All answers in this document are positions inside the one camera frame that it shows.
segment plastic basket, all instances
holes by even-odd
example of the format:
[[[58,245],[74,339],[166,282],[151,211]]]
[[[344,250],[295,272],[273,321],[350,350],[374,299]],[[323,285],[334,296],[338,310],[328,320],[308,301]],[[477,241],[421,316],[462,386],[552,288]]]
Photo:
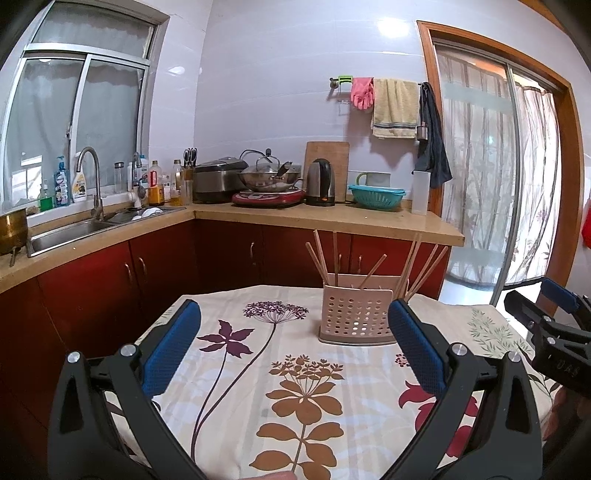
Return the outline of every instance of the plastic basket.
[[[357,287],[364,278],[365,275],[343,274],[339,275],[340,287],[324,286],[321,342],[350,346],[396,343],[388,327],[388,308],[400,277],[372,276],[366,283],[368,288],[360,290]],[[329,281],[334,283],[334,274],[329,275]]]
[[[372,210],[392,210],[400,205],[406,190],[349,185],[354,200]]]

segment wooden chopstick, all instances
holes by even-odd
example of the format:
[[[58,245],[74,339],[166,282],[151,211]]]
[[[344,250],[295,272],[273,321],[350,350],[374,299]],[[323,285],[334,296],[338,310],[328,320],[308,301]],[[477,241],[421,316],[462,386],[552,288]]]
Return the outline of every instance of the wooden chopstick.
[[[333,256],[335,258],[335,287],[339,286],[339,270],[340,270],[340,262],[339,262],[339,245],[337,241],[336,232],[333,232]]]
[[[418,285],[418,283],[421,281],[421,278],[423,277],[423,274],[425,273],[425,270],[429,268],[429,265],[431,264],[431,260],[433,260],[433,257],[435,256],[435,253],[437,252],[437,249],[438,248],[439,248],[439,245],[435,245],[433,247],[433,250],[431,250],[431,254],[429,255],[429,258],[427,258],[427,261],[423,265],[423,269],[420,271],[420,273],[418,274],[417,279],[413,283],[413,286],[410,287],[408,289],[408,291],[412,291],[414,289],[414,287],[416,287]]]
[[[314,239],[316,240],[316,249],[318,250],[318,260],[320,260],[320,266],[324,272],[324,277],[328,278],[329,271],[326,268],[326,260],[324,259],[324,252],[322,251],[322,244],[320,243],[320,235],[318,235],[318,230],[314,230]]]
[[[437,259],[435,260],[435,262],[433,262],[433,265],[431,265],[431,267],[429,268],[429,270],[427,270],[427,273],[425,273],[424,277],[421,278],[421,281],[418,283],[418,285],[416,287],[413,286],[412,290],[410,292],[408,292],[408,294],[404,297],[405,301],[409,301],[413,295],[419,291],[419,289],[423,286],[423,284],[427,281],[427,279],[429,278],[429,276],[431,275],[431,273],[433,273],[433,270],[435,270],[435,267],[437,266],[437,264],[441,261],[441,259],[443,258],[443,256],[446,254],[447,250],[449,247],[445,247],[441,253],[439,254],[439,256],[437,257]]]
[[[421,240],[423,239],[423,236],[421,234],[418,234],[418,238],[416,241],[413,242],[414,245],[414,249],[411,247],[413,253],[410,257],[410,262],[407,259],[407,267],[406,269],[402,272],[402,277],[400,278],[400,289],[398,290],[398,297],[397,298],[404,298],[404,296],[406,295],[406,284],[408,281],[408,278],[410,276],[410,272],[413,270],[413,265],[414,265],[414,261],[417,257],[417,253],[418,250],[421,248]]]
[[[368,276],[365,277],[363,279],[363,281],[361,282],[361,285],[359,285],[359,289],[363,290],[363,287],[365,286],[365,283],[369,280],[369,278],[375,273],[375,271],[378,269],[378,267],[383,263],[384,260],[386,260],[386,258],[388,258],[388,256],[386,254],[382,255],[382,258],[380,258],[378,260],[378,262],[374,265],[374,267],[369,271]]]
[[[402,268],[402,271],[400,272],[400,280],[402,280],[402,277],[404,276],[404,272],[408,268],[408,264],[410,263],[410,258],[413,255],[414,246],[417,244],[417,238],[418,238],[418,234],[416,234],[413,238],[413,243],[410,246],[410,250],[408,251],[408,256],[407,256],[406,262],[404,263],[404,267]],[[396,288],[396,291],[394,292],[395,299],[399,298],[401,295],[401,293],[400,293],[401,283],[402,283],[401,281],[398,283],[398,287]]]
[[[322,265],[320,265],[320,261],[318,260],[318,257],[314,253],[314,249],[312,248],[312,244],[310,242],[306,242],[306,248],[308,249],[308,252],[310,253],[310,256],[312,257],[312,260],[314,261],[314,265],[316,266],[318,273],[322,277],[322,281],[324,283],[326,283],[327,285],[330,285],[328,275],[324,274],[324,270],[322,270]]]

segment glass jar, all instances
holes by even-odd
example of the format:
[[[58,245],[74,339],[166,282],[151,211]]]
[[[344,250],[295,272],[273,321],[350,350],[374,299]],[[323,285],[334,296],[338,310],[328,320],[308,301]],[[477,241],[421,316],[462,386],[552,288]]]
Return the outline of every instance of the glass jar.
[[[115,193],[127,191],[124,167],[125,164],[122,161],[115,164]]]

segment cabinet door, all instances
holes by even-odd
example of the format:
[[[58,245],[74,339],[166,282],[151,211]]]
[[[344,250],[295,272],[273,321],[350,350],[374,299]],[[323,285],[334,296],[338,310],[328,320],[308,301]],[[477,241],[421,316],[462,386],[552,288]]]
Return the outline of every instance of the cabinet door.
[[[0,458],[0,478],[47,478],[47,429],[1,380]]]
[[[367,275],[367,273],[369,273],[371,268],[376,264],[381,256],[383,254],[387,254],[388,258],[379,266],[375,274],[400,275],[402,273],[402,269],[404,268],[404,264],[412,244],[413,243],[411,241],[407,240],[394,240],[375,236],[354,235],[353,244],[351,247],[350,272],[352,274]],[[433,247],[434,244],[421,244],[417,257],[414,261],[413,269],[411,270],[409,276],[411,285],[418,277],[418,274],[422,270],[423,265],[431,254]],[[442,249],[443,247],[439,248],[435,258],[437,258],[439,252]],[[433,273],[431,273],[427,281],[423,284],[421,289],[418,291],[419,293],[427,297],[431,297],[432,299],[439,298],[439,293],[441,292],[441,285],[443,284],[443,277],[445,276],[445,272],[447,270],[448,261],[449,251],[446,253],[439,265],[435,268]]]
[[[37,277],[43,302],[68,350],[112,355],[144,332],[127,242]]]
[[[196,246],[202,293],[261,283],[260,225],[197,220]]]
[[[306,248],[310,242],[316,254],[314,232],[303,228],[263,227],[263,282],[284,287],[322,287],[322,278]],[[320,243],[329,273],[335,271],[332,232],[319,232]],[[341,273],[349,272],[351,235],[339,233],[337,248],[341,257]]]
[[[194,232],[191,220],[129,241],[141,293],[144,329],[181,295],[199,292]]]
[[[62,291],[59,295],[67,302]],[[35,278],[0,295],[0,379],[45,427],[66,347],[43,305]]]

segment white tiled wall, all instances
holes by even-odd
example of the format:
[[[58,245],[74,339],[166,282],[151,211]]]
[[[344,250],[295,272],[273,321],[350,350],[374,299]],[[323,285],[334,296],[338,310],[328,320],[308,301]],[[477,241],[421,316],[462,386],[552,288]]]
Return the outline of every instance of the white tiled wall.
[[[164,171],[194,146],[195,99],[212,0],[140,0],[170,16],[155,73],[148,158]]]
[[[379,20],[398,28],[380,32]],[[347,140],[350,169],[391,171],[409,188],[415,145],[369,135],[370,116],[329,96],[329,77],[425,81],[417,20],[452,25],[521,50],[573,85],[591,184],[591,72],[568,36],[518,0],[214,0],[197,91],[200,159],[272,148],[302,162],[310,140]],[[569,287],[591,295],[579,248]]]

